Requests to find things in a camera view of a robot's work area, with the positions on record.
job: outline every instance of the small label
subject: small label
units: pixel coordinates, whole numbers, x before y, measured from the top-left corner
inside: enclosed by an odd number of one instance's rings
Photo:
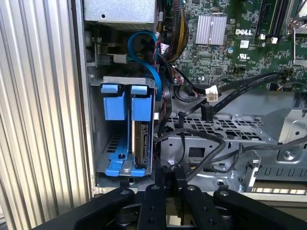
[[[219,93],[217,91],[216,85],[206,89],[206,96],[208,102],[218,102],[219,101]]]
[[[166,49],[169,48],[169,45],[161,43],[160,47],[161,47],[161,54],[164,54]]]
[[[241,49],[247,49],[249,45],[249,41],[248,40],[241,40],[241,44],[240,44],[240,48]]]

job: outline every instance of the chip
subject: chip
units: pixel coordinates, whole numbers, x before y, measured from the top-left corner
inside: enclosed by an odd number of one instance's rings
[[[222,71],[223,71],[223,69],[221,67],[216,67],[215,68],[215,75],[221,75]]]

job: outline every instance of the green circuit board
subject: green circuit board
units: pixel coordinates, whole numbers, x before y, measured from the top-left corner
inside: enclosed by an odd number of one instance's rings
[[[269,33],[275,20],[276,2],[278,0],[186,0],[189,41],[180,59],[176,61],[177,67],[196,85],[210,84],[221,75],[243,79],[275,71],[282,73],[281,79],[275,87],[266,85],[262,86],[263,89],[277,90],[279,85],[294,81],[307,83],[307,66],[294,64],[294,58],[307,60],[307,37],[300,34],[295,39],[293,34],[286,34],[286,15],[278,32],[278,43],[273,44],[269,36],[265,40],[259,37],[259,33]],[[265,19],[262,15],[264,4],[271,7],[265,12]],[[300,0],[294,0],[291,4],[294,5],[293,12],[289,13],[295,15]],[[223,45],[196,43],[200,15],[227,17]],[[295,92],[306,90],[300,85],[287,88],[287,91]]]

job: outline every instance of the screw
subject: screw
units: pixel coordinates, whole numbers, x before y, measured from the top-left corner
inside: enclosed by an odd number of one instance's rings
[[[129,193],[129,191],[127,191],[127,190],[123,190],[123,191],[121,191],[121,193],[120,194],[122,194],[122,195],[127,195]]]
[[[238,192],[241,193],[241,192],[243,191],[243,188],[244,188],[244,187],[240,184],[240,185],[238,186]]]
[[[221,194],[222,196],[228,196],[228,192],[226,192],[226,191],[221,191],[220,194]]]
[[[286,156],[287,160],[293,160],[293,158],[294,158],[294,154],[290,151],[286,151],[285,156]]]
[[[152,189],[153,190],[157,190],[157,189],[159,189],[160,187],[159,186],[156,186],[156,185],[154,185],[153,187],[152,187]]]
[[[188,190],[194,191],[194,190],[195,190],[195,187],[190,185],[190,186],[188,186]]]

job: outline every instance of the wire bundle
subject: wire bundle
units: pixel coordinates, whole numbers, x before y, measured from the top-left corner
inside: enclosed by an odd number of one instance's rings
[[[174,0],[172,41],[164,54],[168,62],[174,62],[180,57],[187,46],[188,40],[189,26],[186,21],[183,2],[181,0]]]

